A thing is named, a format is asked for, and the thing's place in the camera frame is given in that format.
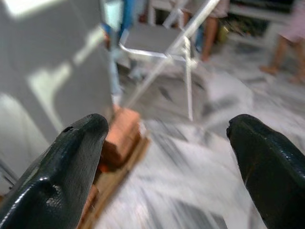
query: white metal chair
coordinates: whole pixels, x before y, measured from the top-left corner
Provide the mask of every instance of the white metal chair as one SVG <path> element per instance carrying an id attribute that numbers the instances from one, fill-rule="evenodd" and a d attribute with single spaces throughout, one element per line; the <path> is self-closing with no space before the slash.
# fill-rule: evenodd
<path id="1" fill-rule="evenodd" d="M 158 58 L 150 74 L 137 86 L 135 92 L 124 105 L 125 107 L 131 107 L 140 98 L 168 63 L 178 60 L 185 62 L 188 117 L 191 121 L 193 120 L 191 68 L 196 64 L 196 60 L 191 59 L 190 37 L 209 16 L 218 2 L 219 0 L 204 2 L 182 31 L 169 27 L 179 16 L 186 2 L 176 5 L 163 26 L 139 25 L 124 32 L 120 40 L 120 47 L 128 53 L 130 58 L 141 61 L 152 61 L 152 59 Z"/>

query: marble floor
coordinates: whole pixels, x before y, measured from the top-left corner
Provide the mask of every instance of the marble floor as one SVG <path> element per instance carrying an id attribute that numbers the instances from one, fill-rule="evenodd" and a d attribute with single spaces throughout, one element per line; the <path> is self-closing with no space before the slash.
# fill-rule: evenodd
<path id="1" fill-rule="evenodd" d="M 151 132 L 147 155 L 95 228 L 265 229 L 225 131 L 234 116 L 251 114 L 305 152 L 305 86 L 287 82 L 296 71 L 293 59 L 285 60 L 276 78 L 261 73 L 258 66 L 270 57 L 266 50 L 228 42 L 199 64 L 193 122 L 187 119 L 182 68 L 167 67 L 133 107 Z M 136 84 L 121 72 L 123 102 Z"/>

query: wooden plank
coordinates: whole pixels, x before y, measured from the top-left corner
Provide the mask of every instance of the wooden plank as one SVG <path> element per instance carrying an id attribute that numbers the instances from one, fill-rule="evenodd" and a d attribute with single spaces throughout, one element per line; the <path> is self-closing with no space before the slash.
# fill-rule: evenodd
<path id="1" fill-rule="evenodd" d="M 146 134 L 145 137 L 139 141 L 129 160 L 121 169 L 118 169 L 115 172 L 103 173 L 100 175 L 95 184 L 100 194 L 97 196 L 97 201 L 94 205 L 93 211 L 87 214 L 87 218 L 81 226 L 82 229 L 92 229 L 94 227 L 96 220 L 100 217 L 102 211 L 109 203 L 110 197 L 115 193 L 124 178 L 134 168 L 136 163 L 143 158 L 150 143 L 147 135 L 148 134 Z"/>

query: bare foot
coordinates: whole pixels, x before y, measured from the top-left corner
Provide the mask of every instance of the bare foot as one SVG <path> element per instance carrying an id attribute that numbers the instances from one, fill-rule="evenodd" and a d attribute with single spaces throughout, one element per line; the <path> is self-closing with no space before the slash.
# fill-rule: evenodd
<path id="1" fill-rule="evenodd" d="M 276 67 L 270 67 L 270 66 L 260 66 L 259 69 L 267 74 L 270 75 L 276 75 L 278 72 L 278 69 Z"/>
<path id="2" fill-rule="evenodd" d="M 295 76 L 295 77 L 290 78 L 289 82 L 293 83 L 293 84 L 303 84 L 303 83 L 305 83 L 305 77 Z"/>

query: pink clothing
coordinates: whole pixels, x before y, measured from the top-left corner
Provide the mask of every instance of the pink clothing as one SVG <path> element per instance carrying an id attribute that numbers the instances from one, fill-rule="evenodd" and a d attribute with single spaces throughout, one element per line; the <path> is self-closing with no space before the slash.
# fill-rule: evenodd
<path id="1" fill-rule="evenodd" d="M 204 0 L 189 0 L 185 6 L 185 10 L 194 15 L 204 3 Z M 210 14 L 213 18 L 224 18 L 228 16 L 230 0 L 220 0 L 215 9 Z"/>
<path id="2" fill-rule="evenodd" d="M 291 42 L 305 39 L 305 0 L 295 4 L 289 24 L 280 35 Z"/>

